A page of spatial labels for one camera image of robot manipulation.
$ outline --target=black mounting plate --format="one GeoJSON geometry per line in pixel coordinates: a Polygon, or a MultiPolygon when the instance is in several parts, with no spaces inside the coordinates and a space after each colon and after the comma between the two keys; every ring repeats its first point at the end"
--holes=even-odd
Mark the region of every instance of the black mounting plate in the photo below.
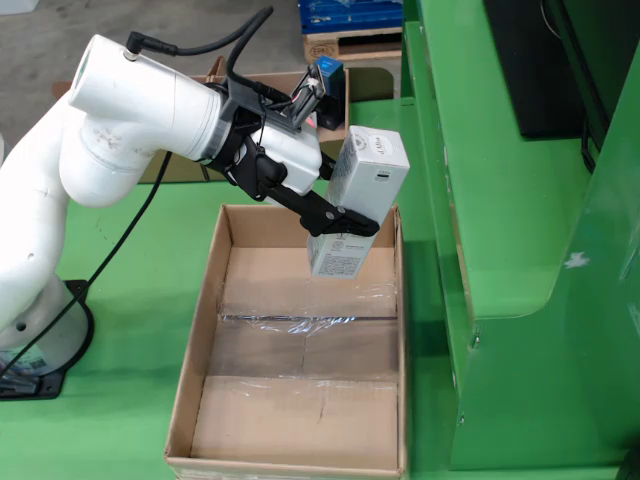
{"type": "MultiPolygon", "coordinates": [[[[84,286],[87,284],[86,280],[67,280],[65,285],[69,289],[72,295],[76,295],[84,286]]],[[[64,384],[65,375],[67,370],[73,367],[80,358],[85,354],[89,345],[91,344],[91,340],[93,339],[93,333],[95,331],[95,322],[93,319],[93,314],[89,307],[86,304],[87,293],[78,300],[80,306],[82,306],[83,310],[87,314],[87,336],[80,347],[80,350],[69,360],[66,364],[60,367],[58,370],[48,373],[47,375],[42,375],[39,377],[29,377],[25,376],[25,382],[31,382],[35,388],[33,393],[22,393],[16,391],[11,388],[1,388],[0,387],[0,401],[10,401],[10,400],[51,400],[58,395],[62,391],[62,385],[64,384]]]]}

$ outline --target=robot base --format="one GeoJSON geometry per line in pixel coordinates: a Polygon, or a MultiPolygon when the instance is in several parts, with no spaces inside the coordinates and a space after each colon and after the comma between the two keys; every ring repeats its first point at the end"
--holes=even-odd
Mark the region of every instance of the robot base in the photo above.
{"type": "MultiPolygon", "coordinates": [[[[72,295],[76,295],[86,285],[85,280],[68,280],[65,282],[72,295]]],[[[47,400],[56,398],[62,391],[67,371],[85,354],[95,330],[95,322],[86,304],[86,293],[78,300],[87,317],[87,334],[77,353],[62,367],[39,377],[5,375],[0,379],[0,401],[7,400],[47,400]]]]}

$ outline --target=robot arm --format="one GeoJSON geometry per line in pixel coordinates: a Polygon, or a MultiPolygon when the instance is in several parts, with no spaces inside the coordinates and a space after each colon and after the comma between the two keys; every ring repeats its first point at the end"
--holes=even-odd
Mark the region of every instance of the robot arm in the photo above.
{"type": "MultiPolygon", "coordinates": [[[[206,86],[94,36],[69,92],[0,168],[0,367],[3,355],[15,355],[7,349],[40,338],[61,310],[55,270],[69,199],[87,207],[118,202],[158,150],[221,172],[255,200],[292,209],[314,236],[374,235],[376,222],[312,191],[323,157],[305,120],[324,93],[317,77],[310,68],[291,99],[262,84],[253,90],[236,74],[222,88],[206,86]],[[37,327],[18,328],[23,322],[37,327]]],[[[56,333],[47,340],[61,338],[56,333]]],[[[58,353],[62,365],[69,355],[58,353]]]]}

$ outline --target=cardboard box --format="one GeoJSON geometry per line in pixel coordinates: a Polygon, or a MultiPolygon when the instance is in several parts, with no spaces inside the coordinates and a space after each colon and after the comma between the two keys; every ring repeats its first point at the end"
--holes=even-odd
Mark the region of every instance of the cardboard box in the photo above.
{"type": "MultiPolygon", "coordinates": [[[[399,133],[352,125],[325,198],[382,224],[408,173],[399,133]]],[[[312,274],[356,278],[374,240],[347,233],[309,236],[312,274]]]]}
{"type": "Polygon", "coordinates": [[[400,217],[358,280],[312,277],[299,217],[223,206],[165,459],[178,478],[404,475],[400,217]]]}

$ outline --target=printed label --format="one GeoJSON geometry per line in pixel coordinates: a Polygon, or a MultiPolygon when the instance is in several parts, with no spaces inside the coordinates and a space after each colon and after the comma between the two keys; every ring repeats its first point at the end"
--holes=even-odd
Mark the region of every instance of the printed label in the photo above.
{"type": "Polygon", "coordinates": [[[371,150],[378,155],[390,157],[393,155],[393,145],[387,137],[381,135],[369,136],[369,143],[371,144],[371,150]]]}
{"type": "Polygon", "coordinates": [[[320,266],[320,275],[353,275],[356,273],[360,258],[326,255],[320,266]]]}
{"type": "MultiPolygon", "coordinates": [[[[9,363],[13,358],[20,353],[20,350],[24,348],[24,345],[20,347],[11,348],[9,350],[0,351],[0,362],[3,365],[9,363]]],[[[42,356],[42,352],[37,345],[31,347],[27,352],[20,357],[11,369],[16,372],[33,372],[47,366],[47,362],[42,356]]]]}

